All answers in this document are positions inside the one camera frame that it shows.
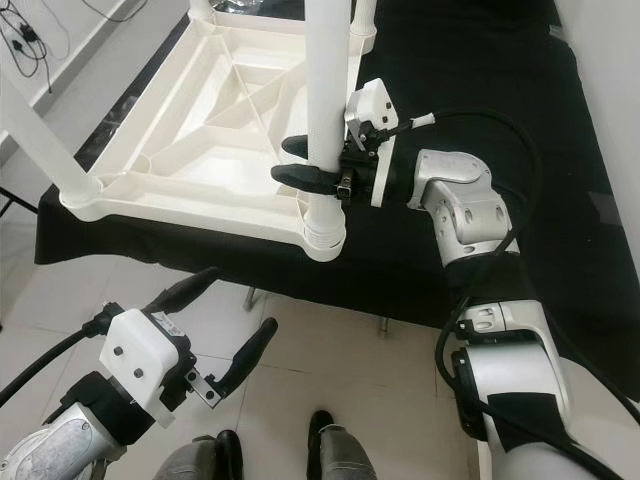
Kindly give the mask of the clear plastic wrapper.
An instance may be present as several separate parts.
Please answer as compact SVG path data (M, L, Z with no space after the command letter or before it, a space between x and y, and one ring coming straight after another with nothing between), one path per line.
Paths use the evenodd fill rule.
M305 18L305 0L209 0L216 12L292 20Z

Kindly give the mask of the black folding chair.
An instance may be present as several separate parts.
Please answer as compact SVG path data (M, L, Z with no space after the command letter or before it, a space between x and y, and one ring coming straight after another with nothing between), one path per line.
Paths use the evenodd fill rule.
M18 205L22 207L22 209L32 212L33 215L38 215L38 207L36 205L31 204L26 200L23 200L22 197L18 195L14 195L13 192L10 192L9 189L5 189L4 187L0 188L0 195L3 196L6 200L6 205L1 207L1 214L4 214L6 210L9 209L10 206Z

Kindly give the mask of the white plastic children table top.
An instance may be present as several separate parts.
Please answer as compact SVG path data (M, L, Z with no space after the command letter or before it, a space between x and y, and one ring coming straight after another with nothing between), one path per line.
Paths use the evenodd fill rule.
M349 32L346 108L375 37ZM306 67L305 18L215 10L212 23L189 19L84 169L102 184L99 200L68 209L59 195L60 204L82 221L165 221L337 259L347 237L339 202L270 177L271 166L291 163L280 142L308 134Z

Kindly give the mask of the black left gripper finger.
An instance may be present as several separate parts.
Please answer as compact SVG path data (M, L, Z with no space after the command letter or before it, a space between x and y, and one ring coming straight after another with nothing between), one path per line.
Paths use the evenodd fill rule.
M218 379L218 393L230 394L251 374L253 369L259 365L262 353L268 348L270 340L278 332L278 321L274 317L266 317L260 328L247 339L246 343L238 349L236 355L230 360L227 372Z
M146 314L175 314L182 311L204 294L210 285L218 282L220 276L221 269L216 266L197 271L161 291L154 300L143 307L143 311Z

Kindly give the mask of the grey robot right leg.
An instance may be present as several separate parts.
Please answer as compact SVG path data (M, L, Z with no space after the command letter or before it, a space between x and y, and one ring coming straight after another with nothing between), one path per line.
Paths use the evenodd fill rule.
M312 413L307 433L306 480L378 480L365 448L332 413Z

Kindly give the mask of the black tablecloth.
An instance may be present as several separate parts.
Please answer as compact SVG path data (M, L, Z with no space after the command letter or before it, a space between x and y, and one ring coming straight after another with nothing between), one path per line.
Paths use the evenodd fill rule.
M539 148L543 189L518 246L538 298L579 355L640 401L640 275L605 169L579 63L557 35L554 0L380 0L362 81L383 79L401 113L480 108ZM353 206L338 259L260 239L108 216L81 221L47 189L38 264L119 255L424 326L451 308L424 212Z

